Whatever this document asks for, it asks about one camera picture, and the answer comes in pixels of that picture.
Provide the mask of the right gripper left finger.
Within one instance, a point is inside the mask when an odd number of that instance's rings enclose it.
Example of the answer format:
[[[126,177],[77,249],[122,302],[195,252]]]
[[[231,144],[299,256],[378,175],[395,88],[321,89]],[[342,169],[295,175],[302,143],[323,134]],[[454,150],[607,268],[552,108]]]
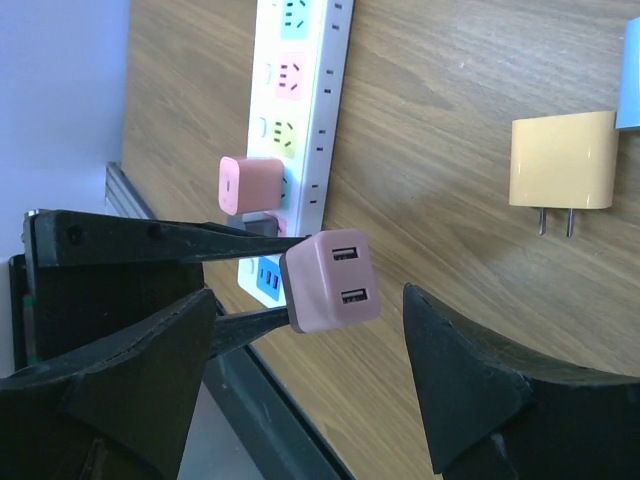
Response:
[[[2,478],[171,479],[120,413],[127,389],[143,391],[133,361],[153,315],[2,379]]]

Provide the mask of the dark grey plug adapter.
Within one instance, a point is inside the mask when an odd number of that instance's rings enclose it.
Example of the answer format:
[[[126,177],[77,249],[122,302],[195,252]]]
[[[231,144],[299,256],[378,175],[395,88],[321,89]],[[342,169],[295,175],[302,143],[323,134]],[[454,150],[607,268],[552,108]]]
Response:
[[[249,233],[277,237],[279,235],[278,220],[264,212],[228,215],[227,225]]]

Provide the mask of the white power strip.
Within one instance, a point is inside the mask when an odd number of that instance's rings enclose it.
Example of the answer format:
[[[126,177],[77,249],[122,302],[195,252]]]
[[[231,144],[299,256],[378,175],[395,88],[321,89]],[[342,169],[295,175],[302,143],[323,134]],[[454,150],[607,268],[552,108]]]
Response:
[[[276,221],[281,237],[308,237],[323,224],[354,3],[257,4],[247,154],[284,166],[280,205],[247,213]]]

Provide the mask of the pink plug adapter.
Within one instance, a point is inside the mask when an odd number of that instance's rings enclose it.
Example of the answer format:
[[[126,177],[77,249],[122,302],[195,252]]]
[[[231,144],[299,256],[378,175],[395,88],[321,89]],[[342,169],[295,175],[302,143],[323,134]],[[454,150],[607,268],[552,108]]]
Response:
[[[281,205],[284,165],[276,158],[224,156],[219,162],[218,204],[236,216]]]

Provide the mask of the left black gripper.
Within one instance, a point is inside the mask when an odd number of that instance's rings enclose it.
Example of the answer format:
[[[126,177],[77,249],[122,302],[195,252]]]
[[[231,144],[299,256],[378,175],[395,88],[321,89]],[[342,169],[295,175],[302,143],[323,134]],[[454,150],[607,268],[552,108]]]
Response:
[[[66,210],[26,214],[24,251],[8,261],[17,370],[129,327],[204,287],[199,264],[282,254],[302,237],[215,223],[131,219]],[[205,309],[209,358],[290,324],[286,307],[231,315]]]

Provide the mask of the mauve brown plug adapter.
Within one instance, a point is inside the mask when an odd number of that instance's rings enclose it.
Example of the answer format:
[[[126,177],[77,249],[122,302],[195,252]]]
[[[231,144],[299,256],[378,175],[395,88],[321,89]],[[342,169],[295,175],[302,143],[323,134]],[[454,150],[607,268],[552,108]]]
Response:
[[[381,313],[367,237],[358,229],[319,232],[287,250],[279,266],[298,333],[339,329]]]

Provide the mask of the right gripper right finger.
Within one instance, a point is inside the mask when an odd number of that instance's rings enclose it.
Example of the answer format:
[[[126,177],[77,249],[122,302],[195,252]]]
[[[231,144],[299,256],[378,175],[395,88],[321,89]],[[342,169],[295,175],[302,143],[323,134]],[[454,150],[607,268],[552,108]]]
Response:
[[[433,471],[446,479],[635,479],[639,381],[562,361],[403,290]]]

